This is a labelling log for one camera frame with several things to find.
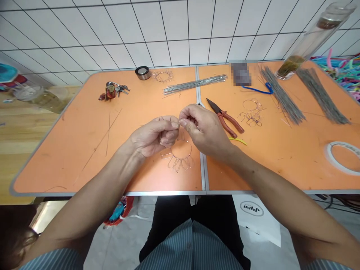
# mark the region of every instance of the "shirt sleeve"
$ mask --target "shirt sleeve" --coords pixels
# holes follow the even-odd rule
[[[82,270],[83,261],[74,249],[56,249],[45,253],[27,264],[20,270]]]
[[[305,267],[305,270],[352,270],[338,262],[328,261],[325,259],[316,259]]]

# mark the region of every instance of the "roll of tape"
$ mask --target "roll of tape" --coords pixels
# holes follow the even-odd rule
[[[359,171],[353,171],[343,165],[341,165],[334,157],[331,148],[333,146],[341,146],[344,147],[346,149],[348,149],[349,151],[353,152],[359,159],[360,159],[360,149],[348,144],[347,142],[340,142],[340,141],[335,141],[335,142],[331,142],[328,145],[325,146],[325,153],[326,153],[326,157],[329,160],[329,162],[336,167],[337,169],[339,169],[340,171],[350,174],[350,175],[355,175],[355,176],[360,176],[360,172]]]
[[[151,77],[151,72],[147,66],[138,67],[135,70],[135,74],[140,80],[147,80]]]

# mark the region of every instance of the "bundle of wire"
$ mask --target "bundle of wire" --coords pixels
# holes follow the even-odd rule
[[[338,110],[328,93],[325,91],[314,69],[298,69],[296,74],[315,97],[329,120],[337,124],[349,123],[349,120]]]
[[[316,56],[311,60],[328,73],[344,90],[360,102],[360,54],[350,59]]]
[[[164,89],[164,95],[173,94],[173,93],[179,92],[181,90],[196,88],[198,86],[204,86],[207,84],[223,82],[227,78],[228,77],[225,74],[223,74],[223,75],[214,76],[211,78],[202,79],[202,80],[198,80],[198,81],[192,81],[192,82],[186,82],[183,84],[171,85]]]
[[[265,66],[265,68],[262,67],[260,72],[265,81],[270,83],[272,89],[274,90],[276,99],[280,103],[282,109],[287,112],[290,120],[297,125],[300,124],[303,119],[305,120],[305,116],[298,108],[298,106],[296,106],[293,100],[288,96],[285,90],[280,86],[273,72],[267,66]]]

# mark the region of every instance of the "hand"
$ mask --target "hand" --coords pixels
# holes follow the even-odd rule
[[[187,130],[196,147],[205,155],[223,160],[234,147],[218,116],[200,105],[186,106],[180,113],[179,124]]]
[[[136,151],[148,158],[174,145],[179,135],[179,120],[175,116],[160,116],[130,135]]]

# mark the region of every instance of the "white tile wall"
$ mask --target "white tile wall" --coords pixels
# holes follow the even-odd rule
[[[2,0],[0,62],[44,86],[106,70],[284,59],[335,0]],[[358,8],[316,53],[360,52]]]

